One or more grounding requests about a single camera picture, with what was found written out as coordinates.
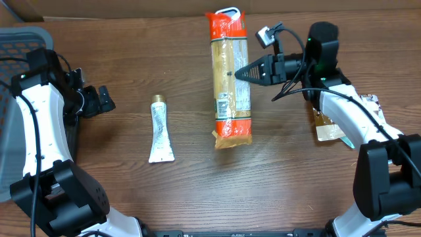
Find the plastic bag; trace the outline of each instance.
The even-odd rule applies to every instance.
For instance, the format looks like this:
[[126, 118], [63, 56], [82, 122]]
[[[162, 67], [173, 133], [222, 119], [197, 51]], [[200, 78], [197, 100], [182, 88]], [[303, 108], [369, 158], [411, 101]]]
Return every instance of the plastic bag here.
[[214, 79], [215, 148], [251, 144], [250, 85], [234, 73], [248, 65], [244, 13], [230, 17], [207, 13]]
[[[380, 121], [386, 123], [382, 107], [380, 106], [376, 95], [360, 95], [360, 98], [365, 107], [371, 108], [371, 110], [379, 116]], [[341, 128], [329, 117], [317, 111], [315, 108], [313, 108], [313, 115], [314, 123], [316, 125], [317, 139], [319, 141], [323, 142], [340, 138], [349, 147], [353, 149], [355, 148], [351, 141], [346, 137], [345, 133], [343, 133]]]

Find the tan plastic bag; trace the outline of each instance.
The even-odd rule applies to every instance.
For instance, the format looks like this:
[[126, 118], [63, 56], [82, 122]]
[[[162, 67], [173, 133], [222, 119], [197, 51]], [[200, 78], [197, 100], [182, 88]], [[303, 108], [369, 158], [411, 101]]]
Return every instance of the tan plastic bag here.
[[244, 14], [208, 13], [214, 77], [216, 149], [251, 144], [250, 85], [234, 73], [248, 65]]

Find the wood grain surface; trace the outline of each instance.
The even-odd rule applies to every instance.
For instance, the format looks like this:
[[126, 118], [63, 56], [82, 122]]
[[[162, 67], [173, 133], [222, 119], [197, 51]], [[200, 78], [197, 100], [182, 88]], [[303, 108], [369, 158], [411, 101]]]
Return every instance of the wood grain surface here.
[[296, 13], [326, 11], [361, 11], [383, 9], [419, 9], [417, 0], [6, 0], [12, 9], [23, 16], [76, 18], [139, 18], [202, 16], [226, 7], [238, 7], [248, 14]]
[[[258, 14], [246, 18], [249, 60], [263, 51], [254, 33], [278, 21], [306, 38], [312, 23], [340, 30], [339, 66], [361, 94], [380, 98], [386, 121], [421, 132], [421, 10]], [[318, 142], [302, 95], [270, 99], [282, 85], [251, 86], [253, 144], [214, 150], [209, 25], [205, 17], [36, 24], [88, 84], [107, 85], [116, 109], [82, 121], [77, 164], [113, 207], [154, 230], [292, 230], [323, 227], [352, 204], [357, 153]], [[299, 52], [282, 34], [286, 53]], [[148, 163], [150, 98], [163, 94], [173, 163]], [[402, 218], [420, 222], [421, 212]], [[0, 204], [0, 235], [29, 236], [29, 218]], [[390, 236], [421, 236], [391, 226]]]

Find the orange packaging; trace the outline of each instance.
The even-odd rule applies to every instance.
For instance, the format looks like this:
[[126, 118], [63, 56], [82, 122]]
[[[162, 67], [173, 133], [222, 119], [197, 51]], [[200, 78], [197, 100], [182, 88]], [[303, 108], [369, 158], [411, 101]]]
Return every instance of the orange packaging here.
[[234, 76], [249, 63], [244, 13], [229, 8], [206, 16], [212, 49], [215, 148], [251, 144], [250, 85]]

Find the gold tube cap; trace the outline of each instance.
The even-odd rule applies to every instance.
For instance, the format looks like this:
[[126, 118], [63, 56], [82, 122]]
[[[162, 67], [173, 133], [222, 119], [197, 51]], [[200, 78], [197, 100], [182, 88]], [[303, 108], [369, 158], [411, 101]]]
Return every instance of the gold tube cap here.
[[155, 102], [165, 102], [165, 96], [163, 96], [163, 95], [154, 95], [152, 97], [152, 103], [155, 103]]

